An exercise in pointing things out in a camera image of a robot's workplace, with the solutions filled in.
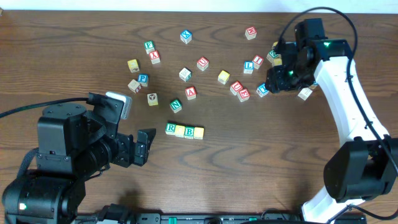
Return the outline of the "green R block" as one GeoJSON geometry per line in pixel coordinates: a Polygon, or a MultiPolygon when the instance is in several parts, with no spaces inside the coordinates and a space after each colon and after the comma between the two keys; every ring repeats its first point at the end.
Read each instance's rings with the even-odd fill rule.
{"type": "Polygon", "coordinates": [[[167,123],[165,127],[165,133],[168,135],[174,135],[176,126],[177,126],[176,124],[167,123]]]}

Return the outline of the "blue T block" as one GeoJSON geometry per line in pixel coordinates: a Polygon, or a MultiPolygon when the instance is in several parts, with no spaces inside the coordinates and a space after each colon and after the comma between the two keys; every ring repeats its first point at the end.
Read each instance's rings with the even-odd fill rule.
{"type": "Polygon", "coordinates": [[[266,88],[266,84],[262,83],[257,87],[256,93],[262,98],[269,93],[269,90],[266,88]]]}

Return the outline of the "yellow block O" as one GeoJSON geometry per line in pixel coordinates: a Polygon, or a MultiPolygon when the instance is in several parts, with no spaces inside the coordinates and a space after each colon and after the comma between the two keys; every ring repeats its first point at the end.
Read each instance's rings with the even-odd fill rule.
{"type": "Polygon", "coordinates": [[[175,126],[175,136],[178,138],[184,138],[185,126],[176,125],[175,126]]]}

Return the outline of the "green B block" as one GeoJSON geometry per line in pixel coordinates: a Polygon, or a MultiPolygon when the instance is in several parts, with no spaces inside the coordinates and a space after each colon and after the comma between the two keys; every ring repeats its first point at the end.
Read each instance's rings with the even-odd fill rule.
{"type": "Polygon", "coordinates": [[[184,131],[185,139],[193,139],[194,138],[194,127],[186,126],[184,131]]]}

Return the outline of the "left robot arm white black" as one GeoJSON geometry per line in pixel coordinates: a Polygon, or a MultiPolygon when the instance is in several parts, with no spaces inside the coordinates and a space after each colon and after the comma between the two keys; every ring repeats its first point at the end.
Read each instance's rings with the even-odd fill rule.
{"type": "Polygon", "coordinates": [[[30,151],[14,181],[4,190],[6,223],[72,223],[86,195],[86,181],[111,164],[143,166],[156,130],[136,137],[118,132],[123,103],[48,106],[38,120],[39,146],[30,151]]]}

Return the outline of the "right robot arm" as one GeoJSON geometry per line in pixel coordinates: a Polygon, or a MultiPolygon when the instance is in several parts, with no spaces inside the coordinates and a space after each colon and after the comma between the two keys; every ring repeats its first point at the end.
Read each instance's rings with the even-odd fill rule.
{"type": "Polygon", "coordinates": [[[397,139],[380,123],[361,87],[353,52],[329,39],[321,19],[295,26],[295,41],[274,47],[282,63],[267,72],[271,93],[318,85],[331,109],[340,148],[323,170],[323,188],[302,205],[311,223],[332,223],[343,212],[388,194],[397,178],[397,139]]]}

